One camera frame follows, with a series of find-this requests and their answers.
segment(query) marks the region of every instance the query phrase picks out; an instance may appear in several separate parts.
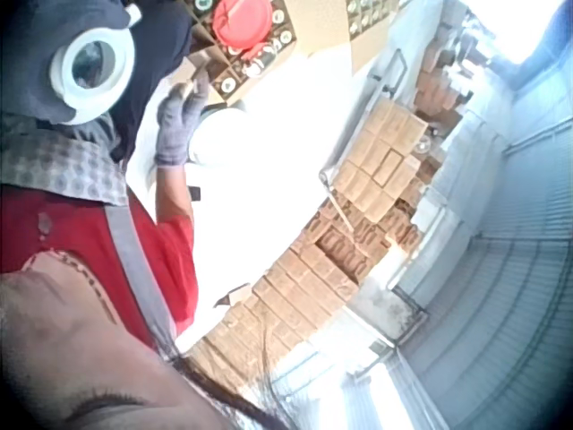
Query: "eyebrow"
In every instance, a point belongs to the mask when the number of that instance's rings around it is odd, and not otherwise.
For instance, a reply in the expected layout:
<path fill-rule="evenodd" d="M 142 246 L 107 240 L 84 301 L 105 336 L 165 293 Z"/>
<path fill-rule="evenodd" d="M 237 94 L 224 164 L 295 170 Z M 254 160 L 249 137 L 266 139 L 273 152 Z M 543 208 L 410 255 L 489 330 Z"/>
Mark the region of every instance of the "eyebrow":
<path fill-rule="evenodd" d="M 67 417 L 64 422 L 66 424 L 73 424 L 80 419 L 102 409 L 113 409 L 122 406 L 148 406 L 149 403 L 143 399 L 137 399 L 132 396 L 122 394 L 106 393 L 94 396 L 80 403 L 73 409 L 72 414 Z"/>

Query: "red shirt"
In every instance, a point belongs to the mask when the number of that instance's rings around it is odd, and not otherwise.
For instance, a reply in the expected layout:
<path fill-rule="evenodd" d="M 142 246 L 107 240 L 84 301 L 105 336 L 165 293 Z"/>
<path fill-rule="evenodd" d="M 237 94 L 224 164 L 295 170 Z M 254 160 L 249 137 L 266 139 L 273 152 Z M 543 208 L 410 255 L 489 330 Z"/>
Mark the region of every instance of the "red shirt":
<path fill-rule="evenodd" d="M 180 334 L 192 324 L 197 307 L 192 223 L 181 217 L 156 225 L 131 192 L 129 197 L 141 246 Z M 98 277 L 125 328 L 152 345 L 101 203 L 9 185 L 1 186 L 0 198 L 0 272 L 18 271 L 32 255 L 49 249 L 74 254 Z M 52 223 L 43 241 L 38 227 L 42 212 Z"/>

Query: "warehouse floor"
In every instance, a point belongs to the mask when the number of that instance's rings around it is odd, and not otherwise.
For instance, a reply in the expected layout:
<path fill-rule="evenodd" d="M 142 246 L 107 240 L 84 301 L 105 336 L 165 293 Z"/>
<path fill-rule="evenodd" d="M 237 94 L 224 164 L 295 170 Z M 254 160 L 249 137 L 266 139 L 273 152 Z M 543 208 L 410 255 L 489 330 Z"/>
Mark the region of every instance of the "warehouse floor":
<path fill-rule="evenodd" d="M 414 0 L 395 20 L 380 56 L 351 74 L 350 46 L 321 51 L 310 58 L 297 52 L 244 98 L 252 131 L 235 136 L 241 150 L 216 167 L 188 166 L 188 181 L 202 190 L 194 204 L 194 260 L 200 301 L 193 327 L 179 339 L 188 349 L 222 318 L 213 304 L 230 289 L 256 281 L 287 249 L 326 198 L 318 172 L 344 134 L 357 103 L 370 95 L 400 48 L 408 63 L 397 99 L 408 103 L 423 52 L 440 19 L 441 0 Z M 412 37 L 412 28 L 416 29 Z M 383 80 L 393 85 L 399 70 Z M 146 110 L 127 181 L 150 213 L 150 171 L 158 103 L 170 82 L 184 79 L 185 64 L 159 84 Z"/>

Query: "person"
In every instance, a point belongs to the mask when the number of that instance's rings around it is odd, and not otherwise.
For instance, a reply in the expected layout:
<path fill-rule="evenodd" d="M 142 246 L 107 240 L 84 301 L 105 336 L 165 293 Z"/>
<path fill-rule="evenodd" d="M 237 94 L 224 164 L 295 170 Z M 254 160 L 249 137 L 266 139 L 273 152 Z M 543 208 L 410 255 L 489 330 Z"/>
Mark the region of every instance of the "person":
<path fill-rule="evenodd" d="M 2 113 L 3 390 L 45 428 L 223 429 L 235 425 L 231 411 L 286 429 L 158 339 L 122 261 L 109 208 L 129 208 L 171 334 L 192 324 L 198 285 L 184 163 L 209 77 L 199 71 L 189 96 L 177 85 L 159 106 L 156 224 L 118 163 L 133 153 L 159 81 L 189 53 L 192 22 L 178 2 L 151 2 L 142 16 L 132 80 L 109 113 L 79 126 Z"/>

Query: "gray glove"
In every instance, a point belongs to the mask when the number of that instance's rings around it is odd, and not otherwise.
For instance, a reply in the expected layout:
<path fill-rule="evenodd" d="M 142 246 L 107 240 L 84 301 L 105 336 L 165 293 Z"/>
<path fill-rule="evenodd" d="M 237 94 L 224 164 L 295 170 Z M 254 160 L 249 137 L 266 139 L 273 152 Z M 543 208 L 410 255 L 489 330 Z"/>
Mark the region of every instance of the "gray glove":
<path fill-rule="evenodd" d="M 189 143 L 199 125 L 201 111 L 209 96 L 209 76 L 199 70 L 193 90 L 185 98 L 187 83 L 177 84 L 158 108 L 159 134 L 155 160 L 159 168 L 183 166 L 189 155 Z"/>

